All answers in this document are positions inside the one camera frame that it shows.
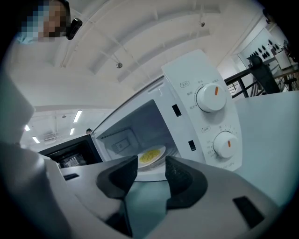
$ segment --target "black rectangular slot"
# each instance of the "black rectangular slot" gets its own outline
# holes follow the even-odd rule
[[[177,117],[182,115],[182,113],[179,110],[179,108],[178,108],[177,105],[173,105],[172,108],[173,108],[173,111],[175,112],[175,114],[176,114]]]
[[[189,146],[190,146],[191,151],[195,151],[195,150],[196,150],[196,147],[195,147],[195,145],[194,145],[193,140],[189,141],[188,143],[189,143]]]

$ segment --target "fluorescent light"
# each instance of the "fluorescent light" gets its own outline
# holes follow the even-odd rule
[[[39,144],[39,141],[38,141],[38,139],[36,138],[36,137],[32,137],[33,138],[33,140],[37,143],[37,144]]]
[[[74,119],[74,123],[77,123],[77,121],[78,121],[78,119],[79,119],[81,113],[82,113],[82,110],[78,110],[78,112],[77,112],[77,114],[76,114],[76,117],[75,117],[75,119]]]

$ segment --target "yellow food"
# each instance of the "yellow food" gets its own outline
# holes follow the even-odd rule
[[[160,150],[150,150],[146,152],[144,155],[141,156],[139,159],[142,163],[147,163],[153,160],[155,157],[157,157],[160,154]]]

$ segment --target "plate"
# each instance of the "plate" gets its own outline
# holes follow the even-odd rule
[[[142,159],[142,156],[146,157],[147,156],[146,154],[149,151],[153,151],[153,150],[159,151],[156,156],[152,157],[149,161],[146,161],[146,162],[140,161],[140,159]],[[166,151],[166,147],[164,145],[155,145],[155,146],[152,146],[152,147],[147,148],[146,150],[142,151],[140,154],[138,154],[138,168],[143,168],[143,167],[148,166],[148,165],[152,164],[153,162],[157,161],[158,159],[160,159],[163,156],[165,151]]]

